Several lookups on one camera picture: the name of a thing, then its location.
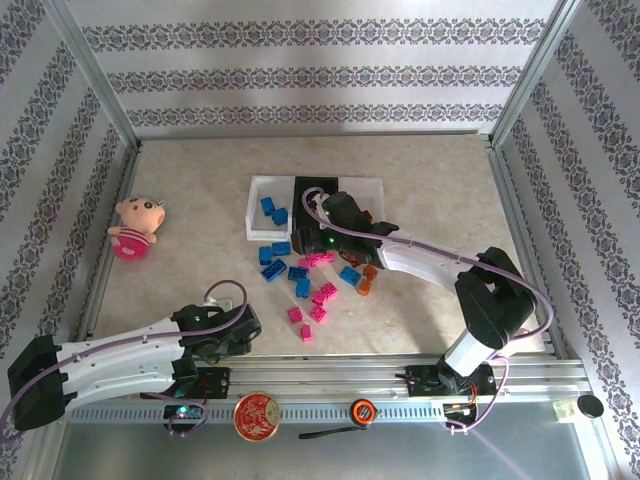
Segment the red coin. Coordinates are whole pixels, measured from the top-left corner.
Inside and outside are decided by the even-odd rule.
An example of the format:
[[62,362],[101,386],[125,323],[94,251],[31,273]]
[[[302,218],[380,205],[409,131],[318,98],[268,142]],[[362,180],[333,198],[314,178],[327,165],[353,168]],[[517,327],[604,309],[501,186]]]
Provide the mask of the red coin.
[[233,423],[242,438],[261,442],[276,433],[280,424],[280,408],[269,395],[251,393],[236,405]]

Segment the patterned wallpaper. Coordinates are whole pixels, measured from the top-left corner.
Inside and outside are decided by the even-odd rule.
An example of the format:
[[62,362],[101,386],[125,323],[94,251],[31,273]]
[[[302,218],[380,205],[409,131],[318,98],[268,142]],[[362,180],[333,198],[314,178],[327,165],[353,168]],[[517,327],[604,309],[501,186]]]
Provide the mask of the patterned wallpaper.
[[488,133],[555,1],[69,5],[145,138]]
[[585,2],[502,145],[559,325],[640,478],[640,2]]
[[[0,0],[0,16],[4,377],[35,335],[75,328],[129,154],[42,4]],[[31,440],[0,444],[0,478],[19,475]]]

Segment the orange toy brick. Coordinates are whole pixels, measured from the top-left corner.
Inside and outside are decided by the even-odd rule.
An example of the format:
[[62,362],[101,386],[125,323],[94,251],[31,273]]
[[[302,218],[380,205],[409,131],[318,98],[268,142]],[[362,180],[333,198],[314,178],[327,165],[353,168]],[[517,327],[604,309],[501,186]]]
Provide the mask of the orange toy brick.
[[378,276],[378,271],[373,265],[367,265],[366,267],[364,267],[364,272],[362,272],[362,274],[367,277],[367,280],[369,280],[369,282],[373,282]]
[[371,290],[371,282],[368,278],[365,278],[360,282],[360,288],[358,288],[358,293],[363,297],[369,295],[369,291]]

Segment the wallpaper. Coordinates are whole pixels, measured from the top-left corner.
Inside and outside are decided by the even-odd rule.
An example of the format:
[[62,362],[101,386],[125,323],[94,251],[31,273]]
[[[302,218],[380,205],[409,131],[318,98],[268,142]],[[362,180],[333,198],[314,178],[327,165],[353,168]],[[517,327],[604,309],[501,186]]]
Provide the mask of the wallpaper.
[[[0,406],[36,335],[82,316],[129,154],[37,0],[0,0]],[[0,444],[19,477],[32,436]]]
[[639,34],[638,2],[585,2],[502,145],[624,478],[640,478]]
[[555,1],[72,1],[146,137],[488,133]]

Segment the pink stuffed toy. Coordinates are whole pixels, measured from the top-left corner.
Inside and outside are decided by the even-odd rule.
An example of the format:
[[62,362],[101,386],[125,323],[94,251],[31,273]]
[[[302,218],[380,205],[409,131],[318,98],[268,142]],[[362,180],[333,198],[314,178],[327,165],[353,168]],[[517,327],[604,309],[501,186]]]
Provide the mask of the pink stuffed toy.
[[118,203],[116,212],[122,217],[122,226],[107,230],[109,235],[114,235],[111,239],[113,253],[123,260],[144,258],[149,244],[158,240],[153,232],[164,221],[162,203],[143,197],[131,197]]

